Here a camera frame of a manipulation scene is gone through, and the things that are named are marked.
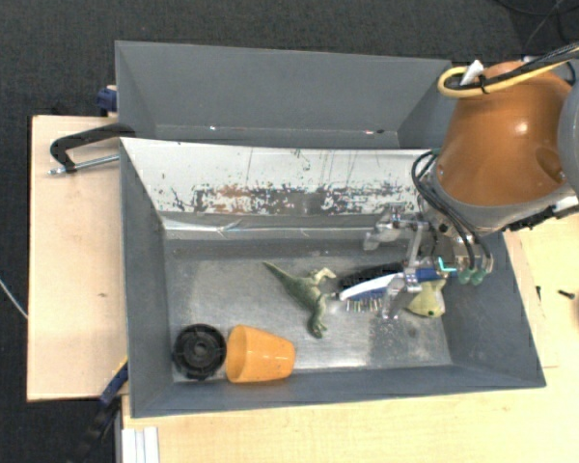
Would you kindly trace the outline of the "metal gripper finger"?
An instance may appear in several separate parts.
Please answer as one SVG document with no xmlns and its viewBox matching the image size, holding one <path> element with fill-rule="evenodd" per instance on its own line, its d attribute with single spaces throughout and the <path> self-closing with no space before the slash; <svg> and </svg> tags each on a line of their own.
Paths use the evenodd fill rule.
<svg viewBox="0 0 579 463">
<path fill-rule="evenodd" d="M 422 287 L 414 276 L 407 281 L 404 273 L 395 274 L 385 288 L 380 316 L 397 318 L 421 291 Z"/>
<path fill-rule="evenodd" d="M 410 239 L 418 228 L 414 214 L 385 211 L 363 240 L 365 251 L 374 251 L 380 244 Z"/>
</svg>

